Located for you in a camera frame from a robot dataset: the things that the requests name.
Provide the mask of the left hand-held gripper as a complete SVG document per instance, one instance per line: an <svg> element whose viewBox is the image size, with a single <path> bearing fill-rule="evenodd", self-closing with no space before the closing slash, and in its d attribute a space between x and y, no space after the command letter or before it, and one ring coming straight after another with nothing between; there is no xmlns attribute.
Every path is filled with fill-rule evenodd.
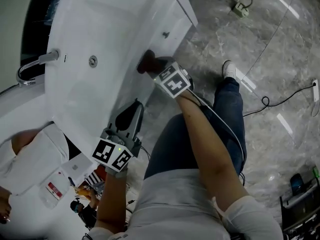
<svg viewBox="0 0 320 240"><path fill-rule="evenodd" d="M143 104L135 99L127 102L110 117L109 129L105 128L97 139L91 158L115 172L121 172L129 160L138 157L142 142L140 132L144 115ZM125 134L114 132L125 131Z"/></svg>

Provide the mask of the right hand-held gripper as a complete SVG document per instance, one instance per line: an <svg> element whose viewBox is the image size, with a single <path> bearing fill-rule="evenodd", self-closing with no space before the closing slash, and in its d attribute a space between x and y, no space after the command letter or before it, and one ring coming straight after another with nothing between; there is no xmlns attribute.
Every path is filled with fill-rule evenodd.
<svg viewBox="0 0 320 240"><path fill-rule="evenodd" d="M173 57L157 57L156 70L162 72L153 78L154 83L173 99L192 85L188 72Z"/></svg>

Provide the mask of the person's left hand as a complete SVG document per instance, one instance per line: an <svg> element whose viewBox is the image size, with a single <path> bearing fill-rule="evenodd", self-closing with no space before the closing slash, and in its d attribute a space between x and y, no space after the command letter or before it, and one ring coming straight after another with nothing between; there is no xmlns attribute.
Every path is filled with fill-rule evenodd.
<svg viewBox="0 0 320 240"><path fill-rule="evenodd" d="M105 167L105 172L106 172L108 175L111 175L111 176L115 177L116 179L121 179L121 178L124 178L124 177L127 176L127 173L128 173L128 165L126 164L126 165L124 166L124 168L123 168L121 171L119 171L119 172L117 172L117 171L115 171L114 169L106 166L106 167Z"/></svg>

